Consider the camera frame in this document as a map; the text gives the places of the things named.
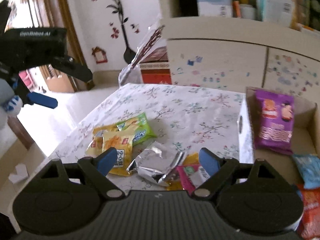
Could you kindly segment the white dotted glove hand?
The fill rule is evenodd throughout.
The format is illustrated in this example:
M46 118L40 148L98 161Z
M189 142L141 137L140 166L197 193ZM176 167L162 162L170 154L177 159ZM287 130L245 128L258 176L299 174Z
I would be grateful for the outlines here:
M1 79L0 100L0 129L7 125L8 117L16 117L23 107L22 99L16 95L7 81Z

